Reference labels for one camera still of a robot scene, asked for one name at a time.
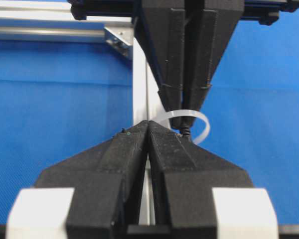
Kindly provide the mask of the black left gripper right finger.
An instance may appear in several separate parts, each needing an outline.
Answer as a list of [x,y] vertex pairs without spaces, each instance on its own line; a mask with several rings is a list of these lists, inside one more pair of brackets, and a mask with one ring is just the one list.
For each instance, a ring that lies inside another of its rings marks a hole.
[[173,239],[215,239],[212,188],[252,188],[248,173],[154,121],[148,137],[155,222]]

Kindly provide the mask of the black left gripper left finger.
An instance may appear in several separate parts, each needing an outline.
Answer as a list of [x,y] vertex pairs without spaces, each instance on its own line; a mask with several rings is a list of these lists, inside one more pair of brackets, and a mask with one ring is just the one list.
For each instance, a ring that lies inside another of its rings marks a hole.
[[44,169],[36,188],[73,187],[66,220],[70,239],[115,239],[139,222],[148,122]]

